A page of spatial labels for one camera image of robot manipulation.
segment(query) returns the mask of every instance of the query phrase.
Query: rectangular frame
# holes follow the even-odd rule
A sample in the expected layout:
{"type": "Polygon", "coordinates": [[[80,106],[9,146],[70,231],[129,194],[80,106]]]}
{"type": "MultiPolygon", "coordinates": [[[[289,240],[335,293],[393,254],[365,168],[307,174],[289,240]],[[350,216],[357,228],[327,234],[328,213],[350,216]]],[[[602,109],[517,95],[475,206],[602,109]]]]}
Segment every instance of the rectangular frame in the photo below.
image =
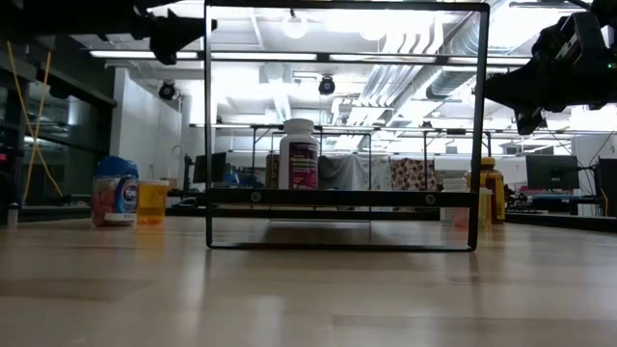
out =
{"type": "Polygon", "coordinates": [[[204,84],[205,84],[205,155],[208,170],[206,171],[206,211],[205,211],[205,241],[211,249],[268,249],[268,250],[336,250],[336,251],[394,251],[394,252],[473,252],[477,247],[478,203],[480,188],[480,161],[482,156],[483,137],[483,110],[484,85],[488,59],[489,18],[491,7],[486,3],[447,3],[447,2],[365,2],[365,1],[287,1],[275,0],[206,0],[203,11],[205,18],[205,46],[204,46],[204,84]],[[473,115],[473,136],[471,150],[471,185],[470,193],[459,193],[452,197],[452,193],[433,192],[330,192],[327,191],[288,191],[267,189],[217,189],[212,188],[211,156],[211,64],[212,64],[212,15],[211,7],[231,8],[275,8],[275,9],[311,9],[311,10],[412,10],[412,11],[440,11],[440,12],[471,12],[480,14],[479,49],[477,56],[477,83],[475,86],[475,103],[473,115]],[[469,208],[468,243],[464,248],[447,246],[425,245],[318,245],[318,244],[279,244],[279,243],[214,243],[213,242],[213,203],[250,203],[250,204],[277,204],[306,205],[302,199],[309,198],[312,205],[333,205],[333,199],[353,198],[354,200],[371,201],[369,205],[392,204],[389,198],[396,199],[400,206],[451,206],[469,208]],[[448,200],[460,202],[456,206],[448,200]]]}

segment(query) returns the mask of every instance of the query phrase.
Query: black cable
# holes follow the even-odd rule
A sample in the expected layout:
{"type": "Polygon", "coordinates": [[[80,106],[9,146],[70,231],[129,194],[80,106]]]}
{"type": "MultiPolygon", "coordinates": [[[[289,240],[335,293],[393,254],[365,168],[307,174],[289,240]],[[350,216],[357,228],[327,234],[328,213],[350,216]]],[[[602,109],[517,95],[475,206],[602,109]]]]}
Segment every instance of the black cable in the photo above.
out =
{"type": "MultiPolygon", "coordinates": [[[[559,143],[559,145],[560,145],[560,146],[562,146],[564,149],[566,149],[566,150],[568,151],[568,153],[570,153],[570,155],[574,156],[574,155],[572,154],[572,152],[571,152],[569,149],[567,149],[567,148],[566,148],[566,147],[565,147],[565,146],[561,143],[561,141],[559,141],[559,139],[557,139],[557,137],[555,136],[555,134],[553,134],[553,133],[552,133],[552,131],[550,131],[550,129],[547,129],[547,130],[549,131],[549,133],[551,134],[551,136],[552,136],[552,137],[553,137],[553,138],[554,138],[554,139],[555,139],[555,140],[559,143]]],[[[574,156],[574,157],[577,159],[578,164],[579,164],[581,167],[584,167],[584,165],[582,165],[582,163],[580,162],[580,160],[578,160],[578,158],[577,158],[576,156],[574,156]]],[[[587,172],[587,170],[583,170],[583,171],[585,172],[585,176],[587,177],[587,183],[589,183],[589,189],[591,189],[591,187],[593,187],[594,185],[593,185],[593,184],[591,184],[591,178],[589,178],[589,173],[587,172]]],[[[585,195],[592,195],[592,194],[591,194],[591,191],[587,191],[587,192],[585,192],[582,188],[580,188],[580,190],[581,190],[581,191],[582,191],[582,193],[583,193],[583,194],[585,194],[585,195]]]]}
{"type": "Polygon", "coordinates": [[[584,2],[582,0],[566,0],[566,1],[571,3],[571,4],[577,5],[577,6],[583,8],[583,9],[585,9],[587,11],[591,11],[591,4],[586,3],[586,2],[584,2]]]}
{"type": "Polygon", "coordinates": [[[598,154],[600,154],[600,152],[602,151],[602,149],[604,148],[604,146],[606,146],[606,143],[608,142],[608,140],[610,140],[610,138],[615,134],[615,131],[611,131],[610,134],[608,134],[608,137],[606,138],[606,140],[604,140],[604,143],[600,146],[600,148],[598,149],[598,151],[596,152],[596,154],[594,154],[593,157],[591,157],[591,160],[589,161],[589,165],[587,166],[591,166],[591,164],[594,162],[594,159],[596,159],[596,157],[598,156],[598,154]]]}

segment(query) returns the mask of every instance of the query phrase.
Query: yellow cable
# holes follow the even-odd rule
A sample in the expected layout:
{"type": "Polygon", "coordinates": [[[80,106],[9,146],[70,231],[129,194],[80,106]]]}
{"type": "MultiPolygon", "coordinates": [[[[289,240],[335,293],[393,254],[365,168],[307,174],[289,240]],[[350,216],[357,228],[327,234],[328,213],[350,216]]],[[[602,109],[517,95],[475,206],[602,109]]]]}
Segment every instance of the yellow cable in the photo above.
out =
{"type": "MultiPolygon", "coordinates": [[[[17,77],[17,69],[15,68],[15,62],[14,62],[14,58],[13,58],[13,47],[11,45],[10,41],[7,41],[7,47],[9,49],[9,60],[11,62],[11,68],[13,69],[13,78],[15,80],[15,87],[17,88],[17,95],[19,96],[19,102],[21,104],[21,111],[23,112],[23,116],[26,119],[26,124],[28,126],[28,131],[30,131],[31,135],[34,135],[34,145],[33,145],[33,149],[32,149],[32,154],[30,156],[30,166],[28,167],[28,177],[26,178],[26,188],[24,191],[24,196],[23,196],[23,201],[26,201],[26,198],[28,198],[28,191],[30,189],[30,179],[31,179],[31,174],[32,174],[32,166],[34,165],[34,156],[36,153],[39,154],[39,159],[40,162],[42,163],[42,166],[45,168],[45,172],[47,173],[47,177],[49,177],[49,180],[53,183],[54,187],[56,188],[56,191],[58,192],[58,194],[60,196],[62,196],[62,190],[60,189],[60,186],[58,186],[58,183],[56,182],[56,180],[53,178],[53,176],[51,175],[51,173],[49,172],[49,168],[47,168],[47,164],[45,163],[45,159],[42,157],[42,153],[39,150],[39,144],[38,144],[38,136],[39,136],[39,129],[40,129],[40,119],[42,117],[42,111],[44,109],[44,101],[45,101],[45,93],[42,94],[42,97],[40,99],[40,107],[39,107],[39,116],[37,118],[37,129],[36,132],[32,131],[32,123],[30,123],[30,118],[28,117],[28,111],[26,109],[26,103],[24,101],[23,98],[23,94],[21,92],[21,87],[19,87],[19,78],[17,77]]],[[[47,86],[47,79],[49,76],[49,67],[51,65],[51,51],[47,53],[47,65],[45,67],[45,75],[43,78],[43,88],[47,86]]]]}
{"type": "Polygon", "coordinates": [[[600,188],[600,191],[602,192],[602,195],[604,196],[604,216],[608,217],[608,197],[606,196],[604,189],[600,188]]]}
{"type": "MultiPolygon", "coordinates": [[[[51,66],[51,51],[47,52],[47,64],[45,67],[45,75],[43,77],[43,90],[45,89],[45,87],[47,86],[47,81],[48,81],[48,77],[49,77],[49,67],[51,66]]],[[[49,176],[49,179],[54,183],[54,186],[56,187],[56,191],[58,192],[58,194],[60,194],[60,196],[62,196],[62,191],[60,190],[60,187],[58,187],[58,184],[54,181],[53,177],[51,176],[51,173],[49,172],[49,170],[47,169],[47,165],[44,163],[44,160],[42,159],[42,153],[40,152],[39,149],[39,130],[40,130],[40,119],[42,118],[42,111],[44,109],[44,105],[45,105],[45,96],[47,95],[47,93],[42,93],[41,97],[40,97],[40,105],[39,105],[39,116],[37,117],[37,126],[35,127],[35,132],[34,132],[34,136],[33,139],[35,141],[34,146],[33,146],[33,151],[30,155],[30,165],[28,166],[28,176],[26,178],[26,189],[24,191],[24,195],[23,195],[23,200],[26,201],[26,198],[28,197],[28,193],[30,191],[30,180],[32,178],[32,167],[35,163],[35,152],[38,152],[40,155],[40,160],[43,163],[43,166],[45,167],[45,171],[47,172],[47,176],[49,176]]]]}

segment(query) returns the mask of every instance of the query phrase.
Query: white pill bottle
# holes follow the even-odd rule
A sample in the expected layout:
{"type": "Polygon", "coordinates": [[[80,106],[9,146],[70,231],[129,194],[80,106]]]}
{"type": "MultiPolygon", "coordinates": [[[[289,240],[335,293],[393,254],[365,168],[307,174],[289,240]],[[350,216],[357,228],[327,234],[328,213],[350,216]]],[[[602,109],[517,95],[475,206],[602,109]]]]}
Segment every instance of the white pill bottle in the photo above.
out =
{"type": "Polygon", "coordinates": [[[279,189],[317,189],[319,142],[312,137],[312,120],[286,120],[283,130],[279,189]]]}

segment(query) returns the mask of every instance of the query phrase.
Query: pink label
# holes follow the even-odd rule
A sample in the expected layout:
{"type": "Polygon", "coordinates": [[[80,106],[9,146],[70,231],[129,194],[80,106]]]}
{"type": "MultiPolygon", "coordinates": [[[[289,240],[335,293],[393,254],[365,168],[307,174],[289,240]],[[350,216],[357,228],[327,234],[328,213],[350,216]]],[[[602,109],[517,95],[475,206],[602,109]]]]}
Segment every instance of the pink label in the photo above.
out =
{"type": "Polygon", "coordinates": [[[317,189],[317,145],[289,144],[289,189],[317,189]]]}

